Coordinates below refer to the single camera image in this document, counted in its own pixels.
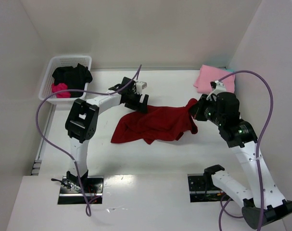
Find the dark red t shirt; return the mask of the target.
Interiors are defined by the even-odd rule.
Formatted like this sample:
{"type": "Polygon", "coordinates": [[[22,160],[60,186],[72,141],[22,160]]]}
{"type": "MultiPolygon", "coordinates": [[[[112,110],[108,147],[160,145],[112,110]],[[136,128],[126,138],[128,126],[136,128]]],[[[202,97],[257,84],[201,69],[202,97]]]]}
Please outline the dark red t shirt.
{"type": "Polygon", "coordinates": [[[121,144],[143,139],[147,144],[155,140],[178,141],[186,131],[198,132],[189,109],[197,103],[192,98],[183,107],[147,106],[146,114],[132,112],[123,116],[112,135],[111,143],[121,144]]]}

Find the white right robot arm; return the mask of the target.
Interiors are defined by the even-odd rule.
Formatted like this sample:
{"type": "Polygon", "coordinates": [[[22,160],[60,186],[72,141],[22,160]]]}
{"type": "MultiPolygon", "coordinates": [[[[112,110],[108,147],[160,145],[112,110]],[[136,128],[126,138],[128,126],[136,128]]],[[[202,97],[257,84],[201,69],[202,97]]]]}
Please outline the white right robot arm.
{"type": "Polygon", "coordinates": [[[276,186],[261,155],[258,137],[252,125],[243,120],[240,102],[235,94],[221,92],[211,96],[202,94],[190,108],[197,121],[210,121],[218,127],[221,138],[235,154],[249,183],[246,188],[221,166],[204,170],[206,189],[217,187],[241,208],[241,213],[254,230],[292,213],[292,201],[287,200],[276,186]]]}

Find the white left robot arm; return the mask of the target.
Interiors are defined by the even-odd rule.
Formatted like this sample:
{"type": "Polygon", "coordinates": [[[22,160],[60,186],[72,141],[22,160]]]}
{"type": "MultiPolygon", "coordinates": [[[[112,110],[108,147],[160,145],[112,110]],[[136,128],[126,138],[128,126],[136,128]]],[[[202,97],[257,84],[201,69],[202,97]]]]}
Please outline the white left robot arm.
{"type": "Polygon", "coordinates": [[[146,87],[146,82],[129,83],[129,78],[124,77],[122,83],[110,87],[105,95],[86,101],[74,101],[65,123],[70,138],[70,155],[73,157],[66,173],[66,179],[71,184],[83,189],[88,186],[88,145],[96,132],[99,115],[120,104],[131,110],[147,113],[149,95],[142,95],[142,90],[146,87]]]}

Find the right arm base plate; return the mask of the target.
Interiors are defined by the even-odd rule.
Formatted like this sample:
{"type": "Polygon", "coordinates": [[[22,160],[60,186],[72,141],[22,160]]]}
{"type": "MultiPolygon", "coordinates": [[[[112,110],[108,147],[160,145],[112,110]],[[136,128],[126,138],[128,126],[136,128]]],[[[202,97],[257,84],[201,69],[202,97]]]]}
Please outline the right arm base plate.
{"type": "Polygon", "coordinates": [[[207,186],[203,174],[188,174],[190,202],[219,202],[226,201],[229,196],[220,188],[207,186]]]}

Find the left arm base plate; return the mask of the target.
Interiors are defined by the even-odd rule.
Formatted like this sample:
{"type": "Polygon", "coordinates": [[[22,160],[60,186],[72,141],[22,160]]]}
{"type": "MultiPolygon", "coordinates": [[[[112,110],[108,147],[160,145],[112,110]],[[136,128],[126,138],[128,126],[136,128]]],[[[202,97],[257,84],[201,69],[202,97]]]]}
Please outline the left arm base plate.
{"type": "MultiPolygon", "coordinates": [[[[63,177],[60,183],[61,186],[57,204],[86,204],[79,186],[68,181],[66,177],[63,177]]],[[[103,183],[103,176],[91,176],[88,178],[88,185],[85,187],[84,191],[86,198],[90,201],[90,204],[102,204],[103,183]]]]}

